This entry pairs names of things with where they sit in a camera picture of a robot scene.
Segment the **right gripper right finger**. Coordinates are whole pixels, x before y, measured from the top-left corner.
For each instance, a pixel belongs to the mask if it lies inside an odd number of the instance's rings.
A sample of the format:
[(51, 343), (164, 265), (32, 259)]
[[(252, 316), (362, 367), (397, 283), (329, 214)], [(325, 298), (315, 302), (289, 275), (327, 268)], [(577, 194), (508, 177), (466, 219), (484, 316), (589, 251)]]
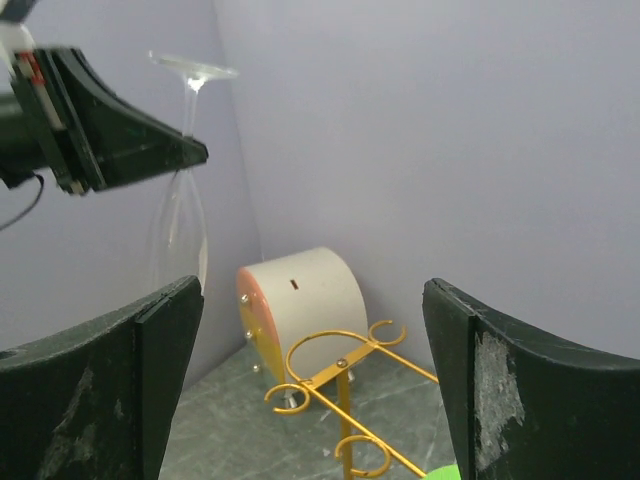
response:
[(465, 479), (635, 479), (639, 363), (499, 312), (434, 278), (423, 317)]

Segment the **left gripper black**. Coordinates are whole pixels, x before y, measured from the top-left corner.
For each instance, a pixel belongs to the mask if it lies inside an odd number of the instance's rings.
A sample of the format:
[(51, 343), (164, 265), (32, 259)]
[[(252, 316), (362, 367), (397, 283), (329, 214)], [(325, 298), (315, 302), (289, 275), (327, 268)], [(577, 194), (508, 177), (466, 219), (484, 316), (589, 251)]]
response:
[(120, 98), (75, 47), (10, 55), (1, 94), (1, 181), (10, 189), (48, 169), (84, 195), (204, 164), (201, 141)]

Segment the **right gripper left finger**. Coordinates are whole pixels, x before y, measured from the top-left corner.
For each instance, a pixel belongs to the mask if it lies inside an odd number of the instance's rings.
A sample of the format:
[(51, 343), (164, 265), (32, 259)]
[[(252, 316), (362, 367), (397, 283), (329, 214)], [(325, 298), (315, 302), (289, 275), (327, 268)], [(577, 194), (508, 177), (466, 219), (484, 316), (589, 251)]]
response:
[(187, 276), (2, 351), (2, 478), (158, 478), (203, 307)]

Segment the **green plastic wine glass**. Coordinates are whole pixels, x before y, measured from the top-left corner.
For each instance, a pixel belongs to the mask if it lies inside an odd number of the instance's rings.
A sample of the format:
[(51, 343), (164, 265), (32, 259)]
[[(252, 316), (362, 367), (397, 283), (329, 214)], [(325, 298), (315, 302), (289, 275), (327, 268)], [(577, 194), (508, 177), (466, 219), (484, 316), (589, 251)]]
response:
[(423, 480), (461, 480), (461, 474), (457, 464), (450, 464), (429, 472)]

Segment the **clear plastic wine glass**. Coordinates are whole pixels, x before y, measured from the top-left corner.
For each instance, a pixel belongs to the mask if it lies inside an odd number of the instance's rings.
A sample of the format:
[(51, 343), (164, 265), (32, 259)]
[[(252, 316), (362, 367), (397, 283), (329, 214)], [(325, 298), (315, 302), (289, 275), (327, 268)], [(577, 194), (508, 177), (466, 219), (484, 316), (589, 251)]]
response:
[[(226, 66), (206, 64), (176, 55), (151, 51), (150, 61), (175, 71), (184, 85), (181, 133), (193, 138), (198, 94), (217, 80), (231, 80), (238, 72)], [(146, 287), (152, 292), (171, 282), (194, 275), (206, 284), (208, 271), (208, 232), (199, 189), (191, 169), (180, 169), (171, 176), (156, 206), (147, 236)]]

